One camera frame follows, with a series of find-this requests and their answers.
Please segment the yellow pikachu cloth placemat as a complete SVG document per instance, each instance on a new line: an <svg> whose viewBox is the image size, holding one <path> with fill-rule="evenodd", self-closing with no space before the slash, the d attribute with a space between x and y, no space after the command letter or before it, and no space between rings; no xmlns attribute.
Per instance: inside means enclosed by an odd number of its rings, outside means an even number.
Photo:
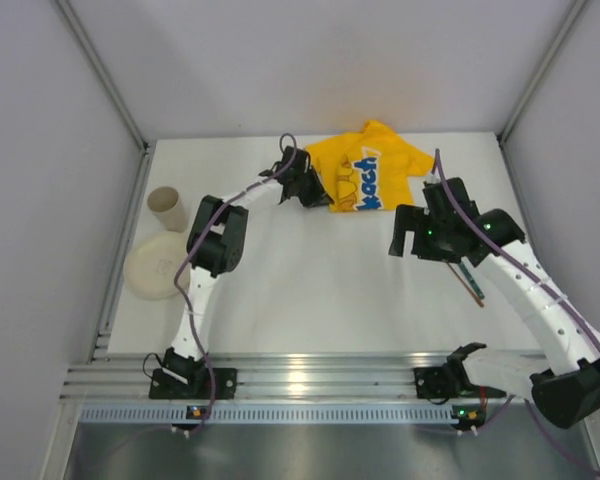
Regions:
<svg viewBox="0 0 600 480"><path fill-rule="evenodd" d="M411 205L411 177L423 177L434 158L406 142L389 126L369 120L306 147L312 167L332 199L332 213L393 211Z"/></svg>

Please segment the beige paper cup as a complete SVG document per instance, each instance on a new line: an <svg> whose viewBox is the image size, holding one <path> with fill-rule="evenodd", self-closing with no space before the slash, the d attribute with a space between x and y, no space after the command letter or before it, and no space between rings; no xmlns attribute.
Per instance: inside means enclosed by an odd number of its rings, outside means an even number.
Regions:
<svg viewBox="0 0 600 480"><path fill-rule="evenodd" d="M179 192L171 186L160 186L147 197L147 207L168 231L183 233L188 217Z"/></svg>

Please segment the white paper plate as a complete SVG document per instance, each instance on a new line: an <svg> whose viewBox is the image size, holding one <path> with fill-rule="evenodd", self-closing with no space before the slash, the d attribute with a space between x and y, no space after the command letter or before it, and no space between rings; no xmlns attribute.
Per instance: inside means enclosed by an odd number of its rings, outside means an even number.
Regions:
<svg viewBox="0 0 600 480"><path fill-rule="evenodd" d="M125 286L144 300L163 300L178 293L174 277L186 258L186 238L163 231L132 248L125 259Z"/></svg>

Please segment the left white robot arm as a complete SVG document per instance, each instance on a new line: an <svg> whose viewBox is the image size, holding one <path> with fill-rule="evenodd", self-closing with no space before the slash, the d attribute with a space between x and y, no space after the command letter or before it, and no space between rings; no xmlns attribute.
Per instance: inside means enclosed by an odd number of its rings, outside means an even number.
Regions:
<svg viewBox="0 0 600 480"><path fill-rule="evenodd" d="M296 198L305 208L326 206L330 197L310 165L309 153L292 145L282 158L236 193L207 195L201 200L187 243L186 258L174 277L185 306L160 371L178 386L194 392L210 383L207 310L219 278L236 269L246 244L250 210L277 206Z"/></svg>

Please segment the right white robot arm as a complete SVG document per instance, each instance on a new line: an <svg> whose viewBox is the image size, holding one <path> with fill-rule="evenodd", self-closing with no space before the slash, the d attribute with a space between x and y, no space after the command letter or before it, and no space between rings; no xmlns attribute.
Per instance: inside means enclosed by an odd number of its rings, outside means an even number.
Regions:
<svg viewBox="0 0 600 480"><path fill-rule="evenodd" d="M480 388L531 401L552 425L568 429L600 410L600 332L546 273L523 230L502 209L482 213L463 181L427 181L425 206L400 205L389 253L458 264L467 260L489 279L542 350L533 360L472 342L438 367L415 372L419 397L450 400Z"/></svg>

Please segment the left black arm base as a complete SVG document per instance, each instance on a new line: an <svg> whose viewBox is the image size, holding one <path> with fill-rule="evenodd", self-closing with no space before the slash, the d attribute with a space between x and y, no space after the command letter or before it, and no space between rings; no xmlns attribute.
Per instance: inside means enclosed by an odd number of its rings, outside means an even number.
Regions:
<svg viewBox="0 0 600 480"><path fill-rule="evenodd" d="M215 399L230 400L235 397L238 370L214 367ZM148 396L152 400L210 400L212 378L203 359L184 358L169 348L159 367L151 374Z"/></svg>

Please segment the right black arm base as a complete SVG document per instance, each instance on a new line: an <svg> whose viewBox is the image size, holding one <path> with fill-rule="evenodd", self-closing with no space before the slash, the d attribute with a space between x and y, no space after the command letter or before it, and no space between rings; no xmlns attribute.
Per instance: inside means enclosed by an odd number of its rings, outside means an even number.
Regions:
<svg viewBox="0 0 600 480"><path fill-rule="evenodd" d="M466 372L448 365L417 367L413 370L418 399L442 405L452 399L487 399L485 387L469 382Z"/></svg>

